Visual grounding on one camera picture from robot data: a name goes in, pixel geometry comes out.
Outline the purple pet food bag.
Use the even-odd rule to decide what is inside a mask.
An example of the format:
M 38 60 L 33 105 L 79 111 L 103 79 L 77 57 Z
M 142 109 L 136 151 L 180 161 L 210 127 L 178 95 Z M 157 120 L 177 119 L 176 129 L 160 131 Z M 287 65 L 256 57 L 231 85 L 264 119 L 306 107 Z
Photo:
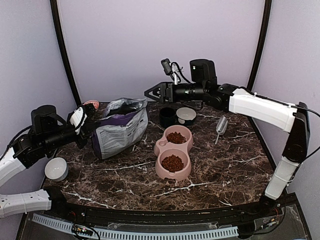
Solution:
M 148 126 L 146 98 L 119 98 L 103 111 L 108 125 L 99 127 L 91 138 L 92 148 L 100 160 L 113 157 L 141 140 Z

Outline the pink double pet bowl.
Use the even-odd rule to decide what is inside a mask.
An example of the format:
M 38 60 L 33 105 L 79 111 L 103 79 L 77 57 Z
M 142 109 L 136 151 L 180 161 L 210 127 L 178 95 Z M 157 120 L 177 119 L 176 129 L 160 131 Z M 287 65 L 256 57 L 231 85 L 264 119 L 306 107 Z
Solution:
M 167 136 L 177 132 L 185 137 L 186 142 L 176 144 L 169 142 Z M 185 180 L 191 173 L 192 164 L 189 152 L 193 147 L 193 135 L 191 131 L 183 125 L 172 125 L 164 130 L 163 136 L 154 145 L 154 154 L 157 156 L 155 162 L 155 172 L 161 179 Z M 170 172 L 162 166 L 162 161 L 174 155 L 179 157 L 183 163 L 183 168 L 179 171 Z

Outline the metal food scoop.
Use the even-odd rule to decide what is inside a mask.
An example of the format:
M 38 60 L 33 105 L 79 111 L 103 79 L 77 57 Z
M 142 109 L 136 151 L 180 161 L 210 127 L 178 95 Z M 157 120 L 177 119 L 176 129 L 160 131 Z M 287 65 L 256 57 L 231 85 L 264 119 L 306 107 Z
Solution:
M 224 135 L 225 132 L 226 132 L 226 129 L 227 129 L 227 126 L 228 126 L 228 120 L 227 118 L 223 115 L 220 117 L 220 119 L 218 120 L 218 123 L 216 125 L 216 133 L 217 133 L 217 137 L 216 137 L 216 140 L 214 142 L 214 144 L 216 145 L 219 141 L 219 137 L 221 135 Z

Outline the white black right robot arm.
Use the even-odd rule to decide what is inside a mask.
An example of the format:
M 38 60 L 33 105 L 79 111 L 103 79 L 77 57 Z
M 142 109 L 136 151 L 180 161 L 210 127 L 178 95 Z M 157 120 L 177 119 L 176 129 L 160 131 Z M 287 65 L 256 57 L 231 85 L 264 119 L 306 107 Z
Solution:
M 255 213 L 266 217 L 275 208 L 277 200 L 300 165 L 311 155 L 310 121 L 307 105 L 286 103 L 250 91 L 244 86 L 229 83 L 218 84 L 215 63 L 208 59 L 191 60 L 191 80 L 181 83 L 184 78 L 177 62 L 161 60 L 164 73 L 171 82 L 161 82 L 144 92 L 144 96 L 160 103 L 203 102 L 216 110 L 245 115 L 288 133 L 281 160 L 277 164 L 264 193 L 263 200 L 255 205 Z

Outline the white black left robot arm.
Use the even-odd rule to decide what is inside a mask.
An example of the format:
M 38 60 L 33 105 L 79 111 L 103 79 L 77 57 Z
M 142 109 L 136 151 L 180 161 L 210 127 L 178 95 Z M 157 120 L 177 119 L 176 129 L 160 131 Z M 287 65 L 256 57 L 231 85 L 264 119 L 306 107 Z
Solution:
M 95 127 L 93 103 L 82 104 L 63 119 L 54 105 L 42 105 L 31 112 L 31 125 L 17 133 L 0 158 L 0 184 L 29 169 L 37 161 L 53 156 L 55 150 L 76 143 L 82 149 Z M 0 217 L 52 210 L 60 218 L 71 213 L 66 198 L 57 187 L 46 187 L 33 192 L 2 194 Z

